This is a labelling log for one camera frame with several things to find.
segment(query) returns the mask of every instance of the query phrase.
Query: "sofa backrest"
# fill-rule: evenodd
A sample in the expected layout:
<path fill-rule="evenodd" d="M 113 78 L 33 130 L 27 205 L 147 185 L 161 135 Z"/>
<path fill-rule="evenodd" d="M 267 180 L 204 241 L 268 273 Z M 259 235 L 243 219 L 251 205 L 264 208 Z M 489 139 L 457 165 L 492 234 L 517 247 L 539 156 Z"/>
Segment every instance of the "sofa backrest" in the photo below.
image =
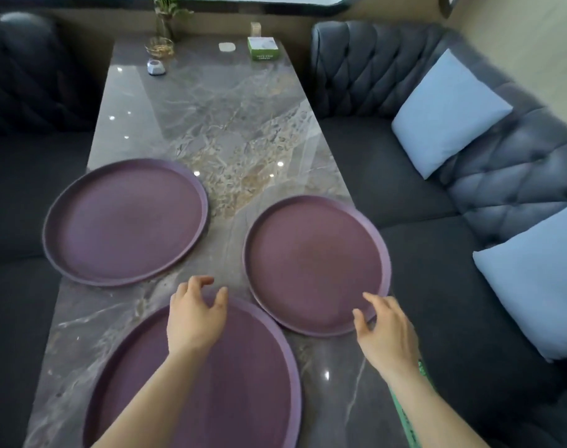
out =
<path fill-rule="evenodd" d="M 567 206 L 567 125 L 466 41 L 452 53 L 513 112 L 433 175 L 490 247 Z"/>
<path fill-rule="evenodd" d="M 309 93 L 329 116 L 394 118 L 448 48 L 514 111 L 430 177 L 487 246 L 567 206 L 567 125 L 457 32 L 413 22 L 322 22 L 312 36 Z"/>
<path fill-rule="evenodd" d="M 99 99 L 54 22 L 0 14 L 0 135 L 94 129 Z"/>

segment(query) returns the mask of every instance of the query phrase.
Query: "tissue box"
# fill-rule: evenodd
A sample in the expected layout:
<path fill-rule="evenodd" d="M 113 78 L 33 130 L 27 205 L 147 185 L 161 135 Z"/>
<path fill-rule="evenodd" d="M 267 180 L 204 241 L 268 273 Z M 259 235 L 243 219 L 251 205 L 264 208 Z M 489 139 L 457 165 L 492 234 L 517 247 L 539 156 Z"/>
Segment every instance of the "tissue box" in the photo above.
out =
<path fill-rule="evenodd" d="M 279 57 L 279 47 L 272 37 L 249 37 L 248 49 L 250 56 L 256 61 Z"/>

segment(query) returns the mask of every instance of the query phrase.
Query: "sofa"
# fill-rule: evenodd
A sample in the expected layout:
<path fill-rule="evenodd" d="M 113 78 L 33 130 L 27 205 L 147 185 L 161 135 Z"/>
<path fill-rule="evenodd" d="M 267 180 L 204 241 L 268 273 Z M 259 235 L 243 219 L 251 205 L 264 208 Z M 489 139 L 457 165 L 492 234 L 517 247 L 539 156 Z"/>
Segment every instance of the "sofa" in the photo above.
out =
<path fill-rule="evenodd" d="M 99 101 L 54 22 L 0 14 L 0 447 L 26 436 L 60 283 L 41 228 L 86 171 Z"/>
<path fill-rule="evenodd" d="M 447 49 L 514 110 L 424 180 L 391 123 Z M 497 446 L 562 446 L 526 445 L 520 429 L 563 402 L 567 360 L 541 357 L 472 253 L 567 207 L 567 125 L 437 24 L 319 23 L 306 88 L 356 208 L 387 244 L 437 391 Z"/>

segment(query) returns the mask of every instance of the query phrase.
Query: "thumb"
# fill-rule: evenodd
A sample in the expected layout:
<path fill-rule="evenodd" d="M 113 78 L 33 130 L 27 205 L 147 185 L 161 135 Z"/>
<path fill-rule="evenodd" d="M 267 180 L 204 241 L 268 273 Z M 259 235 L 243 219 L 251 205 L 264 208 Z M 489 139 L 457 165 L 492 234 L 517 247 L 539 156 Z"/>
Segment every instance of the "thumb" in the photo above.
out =
<path fill-rule="evenodd" d="M 217 292 L 217 297 L 213 302 L 213 307 L 211 308 L 215 311 L 227 311 L 228 310 L 228 288 L 223 287 Z"/>
<path fill-rule="evenodd" d="M 354 308 L 352 310 L 352 314 L 354 315 L 354 327 L 356 328 L 356 334 L 358 338 L 370 333 L 370 330 L 366 325 L 366 321 L 364 320 L 364 315 L 362 314 L 362 311 Z"/>

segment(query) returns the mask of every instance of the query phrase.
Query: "green plant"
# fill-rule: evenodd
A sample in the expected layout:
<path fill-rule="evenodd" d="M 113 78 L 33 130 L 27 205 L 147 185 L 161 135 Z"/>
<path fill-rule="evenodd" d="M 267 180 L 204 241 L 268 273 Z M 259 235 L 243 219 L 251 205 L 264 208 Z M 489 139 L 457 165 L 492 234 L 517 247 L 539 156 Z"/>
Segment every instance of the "green plant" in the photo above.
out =
<path fill-rule="evenodd" d="M 178 7 L 178 0 L 153 0 L 155 11 L 162 14 L 176 15 L 192 15 L 193 11 Z"/>

